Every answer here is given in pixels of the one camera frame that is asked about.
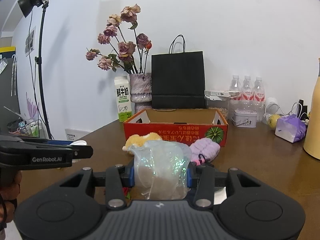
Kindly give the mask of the person left hand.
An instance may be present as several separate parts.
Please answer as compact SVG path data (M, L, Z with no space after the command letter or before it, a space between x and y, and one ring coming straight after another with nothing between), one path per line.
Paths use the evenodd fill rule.
M1 168L1 231L14 218L21 180L21 171Z

